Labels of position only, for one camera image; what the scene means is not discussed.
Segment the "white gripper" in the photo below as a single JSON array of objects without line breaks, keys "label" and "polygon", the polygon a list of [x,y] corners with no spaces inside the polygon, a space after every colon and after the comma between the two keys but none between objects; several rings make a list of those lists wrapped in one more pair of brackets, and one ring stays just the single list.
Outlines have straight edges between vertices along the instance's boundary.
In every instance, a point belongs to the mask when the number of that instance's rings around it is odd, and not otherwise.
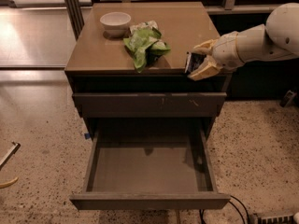
[{"label": "white gripper", "polygon": [[237,31],[222,35],[218,40],[209,39],[196,45],[192,52],[206,55],[203,63],[188,78],[194,81],[216,76],[221,70],[232,71],[245,64],[238,54],[238,39],[240,33]]}]

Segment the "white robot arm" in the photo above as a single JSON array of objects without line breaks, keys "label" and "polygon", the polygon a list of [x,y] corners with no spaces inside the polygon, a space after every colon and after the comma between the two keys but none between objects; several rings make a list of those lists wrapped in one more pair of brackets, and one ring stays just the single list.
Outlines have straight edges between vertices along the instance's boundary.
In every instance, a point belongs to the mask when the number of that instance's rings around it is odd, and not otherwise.
[{"label": "white robot arm", "polygon": [[281,5],[271,12],[266,24],[210,39],[195,46],[192,52],[205,56],[199,67],[188,74],[194,81],[214,77],[222,70],[233,71],[253,61],[298,58],[299,4]]}]

